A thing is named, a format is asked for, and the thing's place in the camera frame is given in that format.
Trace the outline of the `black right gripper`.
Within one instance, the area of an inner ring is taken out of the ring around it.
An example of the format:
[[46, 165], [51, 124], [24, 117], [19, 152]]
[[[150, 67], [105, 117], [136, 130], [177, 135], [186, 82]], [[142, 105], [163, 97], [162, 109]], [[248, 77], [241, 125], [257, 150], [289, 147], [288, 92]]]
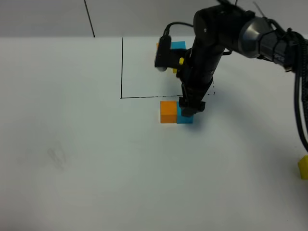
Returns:
[[202, 101], [213, 82], [213, 75], [223, 55], [225, 47], [214, 42], [206, 43], [195, 38], [190, 55], [185, 57], [182, 69], [182, 97], [179, 106], [183, 117], [192, 117], [203, 112], [205, 102]]

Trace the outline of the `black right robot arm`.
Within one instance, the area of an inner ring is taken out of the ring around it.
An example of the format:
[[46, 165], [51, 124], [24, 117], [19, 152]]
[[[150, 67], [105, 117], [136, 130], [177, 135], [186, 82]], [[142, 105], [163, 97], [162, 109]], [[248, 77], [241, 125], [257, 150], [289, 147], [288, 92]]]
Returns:
[[179, 75], [182, 93], [181, 114], [191, 117], [205, 109], [203, 97], [213, 83], [213, 75], [224, 50], [247, 58], [267, 60], [295, 72], [307, 65], [308, 41], [302, 35], [284, 30], [269, 18], [219, 1], [213, 7], [199, 10], [193, 19], [194, 43], [184, 58]]

